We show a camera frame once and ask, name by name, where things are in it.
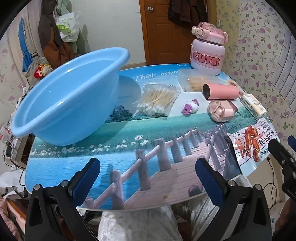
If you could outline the cluttered tiled shelf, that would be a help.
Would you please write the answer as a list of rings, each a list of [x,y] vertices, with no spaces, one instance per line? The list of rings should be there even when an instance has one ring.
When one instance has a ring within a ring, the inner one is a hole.
[[[11,128],[16,111],[26,96],[27,94],[25,93],[17,100],[15,110],[11,113],[7,124],[1,124],[1,143],[3,144],[1,148],[1,159],[3,159],[6,166],[22,170],[26,169],[27,164],[24,162],[29,157],[28,154],[23,154],[29,136],[16,137],[12,133]]]

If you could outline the pink round pouch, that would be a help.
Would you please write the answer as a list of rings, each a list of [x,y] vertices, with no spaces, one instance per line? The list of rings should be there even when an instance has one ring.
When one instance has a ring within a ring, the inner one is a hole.
[[[228,100],[212,100],[207,107],[210,118],[217,123],[231,121],[237,112],[237,106]]]

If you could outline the pink cylindrical roller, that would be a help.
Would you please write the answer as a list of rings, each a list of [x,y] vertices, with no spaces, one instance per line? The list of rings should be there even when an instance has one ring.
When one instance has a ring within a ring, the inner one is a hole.
[[[202,94],[207,100],[235,100],[240,96],[236,86],[217,83],[204,84]]]

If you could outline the clear box of toothpicks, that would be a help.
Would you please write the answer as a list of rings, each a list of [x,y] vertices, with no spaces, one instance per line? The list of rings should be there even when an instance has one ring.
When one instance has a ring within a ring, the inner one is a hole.
[[[184,92],[201,92],[204,84],[220,83],[220,79],[197,69],[179,69],[178,82]]]

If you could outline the white green plastic bag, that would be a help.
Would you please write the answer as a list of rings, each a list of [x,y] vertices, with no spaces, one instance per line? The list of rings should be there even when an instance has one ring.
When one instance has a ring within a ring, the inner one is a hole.
[[[67,13],[56,18],[56,26],[64,42],[77,42],[82,28],[82,17],[79,11]]]

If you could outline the dark brown hanging jacket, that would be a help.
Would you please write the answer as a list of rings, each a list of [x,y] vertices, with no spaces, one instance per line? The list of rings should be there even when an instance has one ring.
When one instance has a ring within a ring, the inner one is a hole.
[[[202,0],[172,0],[169,2],[168,20],[187,29],[207,22],[205,3]]]

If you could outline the pink CUTE water bottle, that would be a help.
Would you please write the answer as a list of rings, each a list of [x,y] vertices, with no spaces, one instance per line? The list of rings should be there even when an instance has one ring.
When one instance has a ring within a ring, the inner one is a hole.
[[[219,75],[224,58],[225,47],[229,40],[228,34],[207,22],[200,22],[192,27],[195,39],[191,44],[190,64],[203,73]]]

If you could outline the brown wooden door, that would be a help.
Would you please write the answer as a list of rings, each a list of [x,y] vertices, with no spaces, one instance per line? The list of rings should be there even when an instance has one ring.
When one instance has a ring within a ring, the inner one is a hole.
[[[194,36],[169,21],[168,8],[169,1],[139,1],[147,65],[189,63]]]

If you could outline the brown orange hanging coat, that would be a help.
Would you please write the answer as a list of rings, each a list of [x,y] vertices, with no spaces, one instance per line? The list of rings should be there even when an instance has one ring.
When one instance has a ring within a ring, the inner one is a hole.
[[[75,58],[68,43],[64,42],[56,26],[53,11],[57,5],[55,0],[41,2],[41,16],[38,33],[43,54],[53,69]]]

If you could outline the yellow white small box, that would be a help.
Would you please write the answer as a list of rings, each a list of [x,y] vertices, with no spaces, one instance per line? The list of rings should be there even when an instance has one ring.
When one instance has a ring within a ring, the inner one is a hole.
[[[241,103],[256,120],[262,118],[267,113],[267,110],[252,94],[243,95],[241,98]]]

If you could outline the crayfish snack packet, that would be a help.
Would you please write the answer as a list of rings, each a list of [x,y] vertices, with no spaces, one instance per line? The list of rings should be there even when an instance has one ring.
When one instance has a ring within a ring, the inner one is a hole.
[[[269,155],[268,143],[279,140],[269,120],[260,118],[255,124],[228,135],[244,176],[250,175]]]

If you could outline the printed landscape table mat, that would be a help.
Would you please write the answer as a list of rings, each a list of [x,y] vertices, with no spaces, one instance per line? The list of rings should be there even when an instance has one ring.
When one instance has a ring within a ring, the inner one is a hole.
[[[120,94],[113,113],[96,132],[69,146],[50,145],[35,138],[25,174],[25,187],[53,187],[71,179],[91,158],[100,161],[100,173],[83,207],[94,210],[140,210],[175,204],[199,196],[203,186],[195,162],[205,158],[225,179],[242,175],[228,135],[255,124],[239,99],[238,112],[226,123],[207,113],[208,100],[200,92],[184,92],[179,69],[189,64],[164,64],[123,70]],[[181,88],[168,116],[151,118],[134,103],[146,84]],[[197,99],[196,114],[183,115],[186,102]]]

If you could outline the pink white small toy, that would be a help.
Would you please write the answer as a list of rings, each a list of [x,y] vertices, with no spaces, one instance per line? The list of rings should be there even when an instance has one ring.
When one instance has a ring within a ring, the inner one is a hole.
[[[193,99],[184,104],[183,110],[181,111],[181,113],[186,116],[191,114],[196,114],[199,110],[199,106],[200,105],[197,99]]]

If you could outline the bag of cotton swabs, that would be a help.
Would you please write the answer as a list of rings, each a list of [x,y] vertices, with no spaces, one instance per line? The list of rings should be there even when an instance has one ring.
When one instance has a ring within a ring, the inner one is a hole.
[[[158,118],[168,116],[181,88],[173,85],[146,84],[139,100],[134,103],[139,113]]]

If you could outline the pale green hanging garment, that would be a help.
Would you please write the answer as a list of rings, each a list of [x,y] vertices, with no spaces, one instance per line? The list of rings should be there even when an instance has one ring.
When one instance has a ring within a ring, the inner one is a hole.
[[[69,0],[56,0],[57,4],[53,11],[54,18],[68,14],[72,11],[72,4]]]

